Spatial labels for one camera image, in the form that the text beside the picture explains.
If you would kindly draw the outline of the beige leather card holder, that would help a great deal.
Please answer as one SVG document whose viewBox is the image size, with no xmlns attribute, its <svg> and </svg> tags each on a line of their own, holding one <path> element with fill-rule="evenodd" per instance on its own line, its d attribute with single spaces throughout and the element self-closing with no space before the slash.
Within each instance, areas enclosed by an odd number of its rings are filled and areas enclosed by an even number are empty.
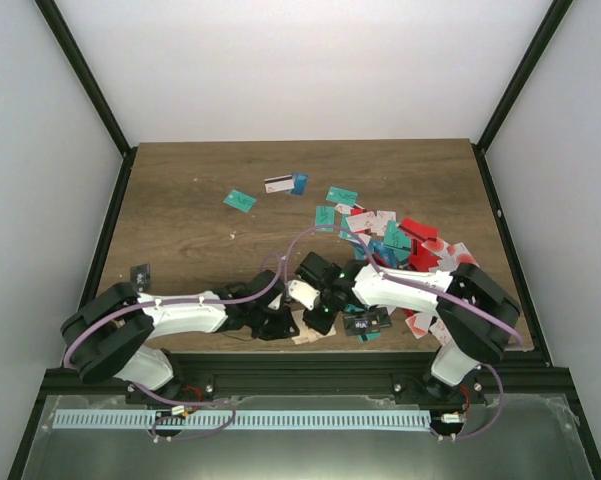
<svg viewBox="0 0 601 480">
<path fill-rule="evenodd" d="M 331 326 L 331 329 L 327 334 L 321 334 L 320 332 L 308 327 L 303 320 L 303 313 L 303 310 L 295 310 L 292 312 L 292 318 L 298 330 L 298 333 L 291 338 L 295 345 L 313 343 L 336 334 L 336 328 L 334 325 Z"/>
</svg>

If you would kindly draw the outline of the black card front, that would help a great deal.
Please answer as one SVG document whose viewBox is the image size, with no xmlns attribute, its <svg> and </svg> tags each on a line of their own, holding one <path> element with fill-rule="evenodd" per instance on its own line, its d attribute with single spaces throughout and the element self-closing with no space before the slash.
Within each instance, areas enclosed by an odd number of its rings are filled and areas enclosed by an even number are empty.
<svg viewBox="0 0 601 480">
<path fill-rule="evenodd" d="M 151 288 L 151 268 L 149 264 L 130 268 L 130 283 L 136 292 L 148 292 Z"/>
</svg>

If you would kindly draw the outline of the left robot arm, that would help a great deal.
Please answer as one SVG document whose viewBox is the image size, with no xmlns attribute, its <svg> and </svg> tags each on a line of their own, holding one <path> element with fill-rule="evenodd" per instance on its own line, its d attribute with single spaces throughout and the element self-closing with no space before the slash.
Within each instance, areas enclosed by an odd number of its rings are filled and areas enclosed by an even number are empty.
<svg viewBox="0 0 601 480">
<path fill-rule="evenodd" d="M 184 296 L 154 296 L 117 283 L 61 326 L 67 347 L 63 363 L 87 385 L 119 379 L 171 404 L 183 395 L 184 374 L 171 353 L 150 348 L 147 341 L 243 328 L 262 341 L 291 338 L 299 330 L 284 300 L 285 285 L 271 270 L 249 282 Z"/>
</svg>

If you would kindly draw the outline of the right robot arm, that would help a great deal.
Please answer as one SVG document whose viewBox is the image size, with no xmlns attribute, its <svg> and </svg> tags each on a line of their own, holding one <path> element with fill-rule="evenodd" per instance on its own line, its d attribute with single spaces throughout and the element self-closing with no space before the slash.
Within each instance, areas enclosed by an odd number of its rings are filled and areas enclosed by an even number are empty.
<svg viewBox="0 0 601 480">
<path fill-rule="evenodd" d="M 466 375 L 502 359 L 521 314 L 518 302 L 481 268 L 461 264 L 451 272 L 416 272 L 351 260 L 344 267 L 309 253 L 287 283 L 288 295 L 305 307 L 304 320 L 316 331 L 330 330 L 338 311 L 394 307 L 442 322 L 450 339 L 424 378 L 427 396 L 452 399 Z"/>
</svg>

